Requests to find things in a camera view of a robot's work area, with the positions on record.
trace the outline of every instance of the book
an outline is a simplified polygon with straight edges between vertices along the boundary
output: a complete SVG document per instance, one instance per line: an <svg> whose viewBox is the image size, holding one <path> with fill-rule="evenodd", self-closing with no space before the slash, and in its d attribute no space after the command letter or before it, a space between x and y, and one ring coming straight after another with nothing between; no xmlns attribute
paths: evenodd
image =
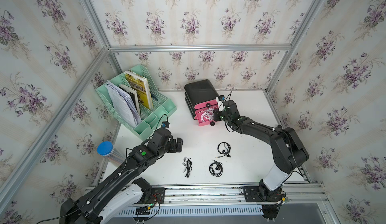
<svg viewBox="0 0 386 224"><path fill-rule="evenodd" d="M147 109L153 109L153 101L151 99L151 93L147 78L142 77L130 70L125 71L125 77L130 86L137 91L138 101L142 103Z"/></svg>
<svg viewBox="0 0 386 224"><path fill-rule="evenodd" d="M124 85L124 84L119 84L118 85L123 91L127 92L130 96L131 96L131 99L133 100L133 103L137 109L137 112L139 115L141 115L141 110L139 109L139 103L138 103L138 94L137 94L137 91L135 91L134 89Z"/></svg>

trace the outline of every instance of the wall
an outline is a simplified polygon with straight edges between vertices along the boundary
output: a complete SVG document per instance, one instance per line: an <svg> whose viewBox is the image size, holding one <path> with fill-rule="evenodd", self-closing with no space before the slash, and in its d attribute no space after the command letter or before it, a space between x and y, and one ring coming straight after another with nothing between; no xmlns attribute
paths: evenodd
<svg viewBox="0 0 386 224"><path fill-rule="evenodd" d="M0 0L0 185L101 49L78 0ZM94 88L114 76L104 62L49 143L2 223L37 222L59 213L93 183L95 148L116 121Z"/></svg>
<svg viewBox="0 0 386 224"><path fill-rule="evenodd" d="M111 45L290 43L312 0L92 0ZM210 79L217 89L266 88L284 51L120 53L161 90Z"/></svg>
<svg viewBox="0 0 386 224"><path fill-rule="evenodd" d="M342 223L384 223L386 0L326 0L271 95Z"/></svg>

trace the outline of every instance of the plastic container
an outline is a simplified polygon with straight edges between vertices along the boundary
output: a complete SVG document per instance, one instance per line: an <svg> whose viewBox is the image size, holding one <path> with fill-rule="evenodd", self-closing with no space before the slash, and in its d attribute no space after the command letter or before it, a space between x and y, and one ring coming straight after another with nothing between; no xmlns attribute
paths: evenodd
<svg viewBox="0 0 386 224"><path fill-rule="evenodd" d="M99 144L96 151L98 152L98 154L107 158L117 167L120 166L126 159L121 153L114 149L113 144L109 141L105 141Z"/></svg>
<svg viewBox="0 0 386 224"><path fill-rule="evenodd" d="M156 130L161 124L162 121L166 121L166 116L163 116L162 120L161 116L166 114L168 117L171 116L177 109L176 105L171 101L171 99L162 95L158 90L156 85L154 84L148 70L146 67L142 65L137 65L131 68L133 72L137 73L140 76L146 77L149 83L150 92L152 93L153 100L153 109L149 110L141 103L139 103L139 108L141 109L141 119L143 120L140 124L138 124L135 128L132 128L128 125L123 119L117 114L113 107L113 103L109 96L109 93L105 87L105 83L96 89L96 92L102 99L103 103L107 106L110 114L118 120L123 126L125 126L128 130L130 130L134 135L136 135L139 139L146 140L154 130ZM131 87L128 81L126 80L125 74L121 73L118 76L114 77L110 80L114 85L118 86L120 83Z"/></svg>

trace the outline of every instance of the stack of papers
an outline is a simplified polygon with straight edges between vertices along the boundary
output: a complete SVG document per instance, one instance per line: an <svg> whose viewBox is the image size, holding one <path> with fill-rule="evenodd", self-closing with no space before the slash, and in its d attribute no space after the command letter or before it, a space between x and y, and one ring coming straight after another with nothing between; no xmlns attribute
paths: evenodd
<svg viewBox="0 0 386 224"><path fill-rule="evenodd" d="M137 112L133 100L131 99L131 96L112 84L110 81L107 81L105 86L118 115L132 128L135 128L138 124L140 124L142 120Z"/></svg>

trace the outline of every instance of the white arm segment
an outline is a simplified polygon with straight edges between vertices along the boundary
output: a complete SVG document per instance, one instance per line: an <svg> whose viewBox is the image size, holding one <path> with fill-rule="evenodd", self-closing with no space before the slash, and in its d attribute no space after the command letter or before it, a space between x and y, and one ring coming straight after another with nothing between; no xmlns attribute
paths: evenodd
<svg viewBox="0 0 386 224"><path fill-rule="evenodd" d="M290 174L281 171L276 164L274 164L267 176L263 178L263 183L270 190L276 190L287 179Z"/></svg>
<svg viewBox="0 0 386 224"><path fill-rule="evenodd" d="M136 184L131 184L129 188L124 190L121 193L118 193L100 212L99 216L102 216L103 219L100 224L107 223L111 218L113 218L118 212L123 210L127 206L131 206L134 203L139 202L142 197L142 190Z"/></svg>

